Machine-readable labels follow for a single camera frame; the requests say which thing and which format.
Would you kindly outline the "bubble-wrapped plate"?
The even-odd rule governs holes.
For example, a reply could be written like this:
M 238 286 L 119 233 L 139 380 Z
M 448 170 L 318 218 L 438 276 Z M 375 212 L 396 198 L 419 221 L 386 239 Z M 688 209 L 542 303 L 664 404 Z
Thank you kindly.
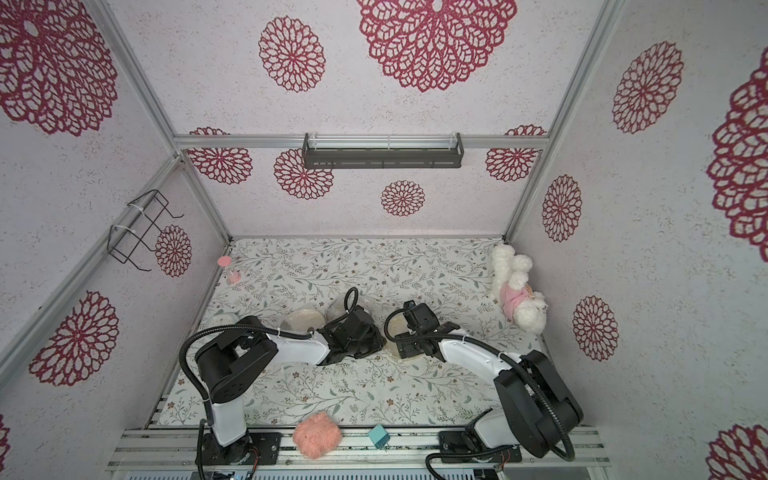
M 357 301 L 357 305 L 362 307 L 367 313 L 373 314 L 374 302 L 367 296 L 360 296 Z M 326 322 L 330 323 L 333 320 L 341 317 L 346 312 L 344 296 L 337 297 L 326 310 Z
M 315 308 L 305 307 L 288 314 L 279 327 L 282 330 L 309 333 L 324 327 L 326 323 L 326 317 L 322 312 Z

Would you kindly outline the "cream dinner plate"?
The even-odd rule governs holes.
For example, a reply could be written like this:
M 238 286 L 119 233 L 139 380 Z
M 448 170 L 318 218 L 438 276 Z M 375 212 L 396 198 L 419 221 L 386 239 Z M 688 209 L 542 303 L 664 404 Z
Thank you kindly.
M 400 334 L 410 334 L 411 330 L 408 327 L 407 320 L 402 313 L 395 315 L 389 322 L 387 331 L 392 337 L 396 337 Z M 398 345 L 395 342 L 387 341 L 384 346 L 384 350 L 396 361 L 403 361 L 398 351 Z

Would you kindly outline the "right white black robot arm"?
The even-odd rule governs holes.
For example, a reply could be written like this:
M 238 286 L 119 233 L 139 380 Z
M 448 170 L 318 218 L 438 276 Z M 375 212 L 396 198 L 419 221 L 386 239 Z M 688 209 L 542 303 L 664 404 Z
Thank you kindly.
M 575 459 L 570 432 L 584 414 L 542 352 L 505 353 L 453 322 L 440 322 L 430 307 L 413 301 L 387 316 L 383 334 L 400 355 L 423 354 L 458 365 L 493 385 L 500 407 L 467 425 L 469 445 L 452 457 L 492 456 L 517 446 L 536 458 L 552 453 Z

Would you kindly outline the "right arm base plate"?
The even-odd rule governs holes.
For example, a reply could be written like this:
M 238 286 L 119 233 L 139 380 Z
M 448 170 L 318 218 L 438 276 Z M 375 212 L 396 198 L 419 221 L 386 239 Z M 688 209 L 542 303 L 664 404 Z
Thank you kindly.
M 474 434 L 464 430 L 443 430 L 438 433 L 440 459 L 445 463 L 520 463 L 522 454 L 517 445 L 503 451 L 486 454 L 491 447 L 485 446 Z

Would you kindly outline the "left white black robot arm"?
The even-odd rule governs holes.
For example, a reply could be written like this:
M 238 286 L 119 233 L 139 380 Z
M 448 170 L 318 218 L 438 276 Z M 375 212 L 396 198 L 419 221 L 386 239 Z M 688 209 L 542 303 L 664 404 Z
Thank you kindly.
M 178 354 L 179 365 L 201 396 L 207 425 L 219 447 L 247 436 L 243 396 L 271 365 L 329 366 L 383 349 L 384 335 L 360 306 L 339 321 L 305 333 L 265 326 L 256 316 L 203 329 Z

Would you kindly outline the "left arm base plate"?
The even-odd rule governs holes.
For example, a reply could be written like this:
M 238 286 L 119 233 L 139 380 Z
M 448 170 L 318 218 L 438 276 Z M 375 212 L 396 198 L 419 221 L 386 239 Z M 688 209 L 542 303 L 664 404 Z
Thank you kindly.
M 215 436 L 206 431 L 200 437 L 196 451 L 196 464 L 208 467 L 219 465 L 270 466 L 277 463 L 283 435 L 277 432 L 247 433 L 229 446 L 221 446 Z

